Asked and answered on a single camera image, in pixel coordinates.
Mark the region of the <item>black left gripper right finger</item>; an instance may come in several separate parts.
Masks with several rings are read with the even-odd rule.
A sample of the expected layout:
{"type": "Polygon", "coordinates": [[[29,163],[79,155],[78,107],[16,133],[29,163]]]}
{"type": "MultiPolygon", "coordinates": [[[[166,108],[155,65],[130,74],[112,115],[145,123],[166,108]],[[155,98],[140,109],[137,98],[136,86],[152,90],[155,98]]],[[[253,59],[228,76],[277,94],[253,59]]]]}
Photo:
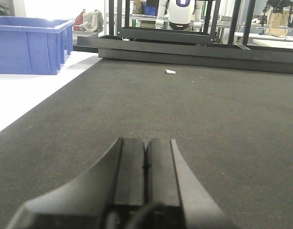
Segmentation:
{"type": "Polygon", "coordinates": [[[232,229],[195,177],[175,140],[151,139],[147,147],[148,200],[136,215],[138,229],[232,229]]]}

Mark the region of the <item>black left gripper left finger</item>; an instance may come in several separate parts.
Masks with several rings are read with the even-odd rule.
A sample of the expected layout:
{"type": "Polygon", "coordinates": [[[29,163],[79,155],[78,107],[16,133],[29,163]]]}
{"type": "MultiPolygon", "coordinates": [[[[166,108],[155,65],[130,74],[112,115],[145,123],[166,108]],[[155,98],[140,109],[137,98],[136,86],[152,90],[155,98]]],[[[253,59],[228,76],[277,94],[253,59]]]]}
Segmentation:
{"type": "Polygon", "coordinates": [[[90,168],[60,188],[26,201],[9,229],[99,229],[109,211],[144,204],[144,143],[118,138],[90,168]]]}

